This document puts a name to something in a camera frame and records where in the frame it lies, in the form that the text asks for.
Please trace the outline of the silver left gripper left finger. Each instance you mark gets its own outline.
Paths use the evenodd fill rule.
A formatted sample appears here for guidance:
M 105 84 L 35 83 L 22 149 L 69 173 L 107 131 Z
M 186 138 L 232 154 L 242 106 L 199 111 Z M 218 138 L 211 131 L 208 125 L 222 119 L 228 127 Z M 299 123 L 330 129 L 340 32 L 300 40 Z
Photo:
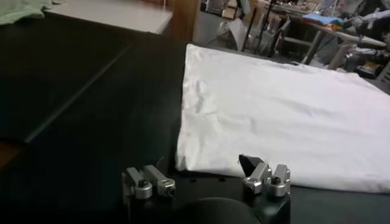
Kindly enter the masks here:
M 144 166 L 141 171 L 129 167 L 121 176 L 124 199 L 134 197 L 138 200 L 147 200 L 153 196 L 154 191 L 162 197 L 175 196 L 175 180 L 166 177 L 153 165 Z

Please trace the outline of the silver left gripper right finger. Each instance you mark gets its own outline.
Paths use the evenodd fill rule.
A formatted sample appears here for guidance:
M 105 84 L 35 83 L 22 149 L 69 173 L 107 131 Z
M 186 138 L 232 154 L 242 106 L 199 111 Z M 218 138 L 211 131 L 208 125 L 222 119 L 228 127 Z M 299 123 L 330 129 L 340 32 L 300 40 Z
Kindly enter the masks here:
M 278 164 L 273 172 L 262 159 L 243 154 L 239 155 L 239 163 L 245 174 L 243 185 L 253 195 L 284 197 L 291 193 L 291 171 L 287 165 Z

